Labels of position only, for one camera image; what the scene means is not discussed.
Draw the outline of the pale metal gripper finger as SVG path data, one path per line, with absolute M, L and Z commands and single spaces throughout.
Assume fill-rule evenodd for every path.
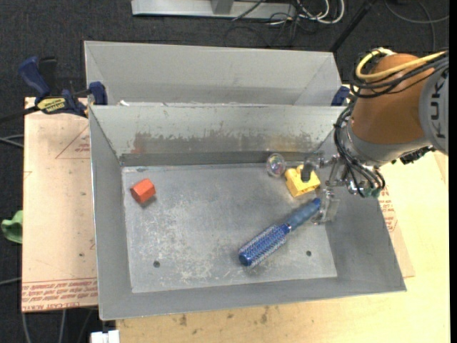
M 322 156 L 306 158 L 303 163 L 303 169 L 301 170 L 301 181 L 309 182 L 311 180 L 311 173 L 315 171 L 319 172 L 323 163 L 324 158 Z
M 312 217 L 313 224 L 331 222 L 337 214 L 340 198 L 332 188 L 326 187 L 318 197 L 321 201 L 320 209 L 316 216 Z

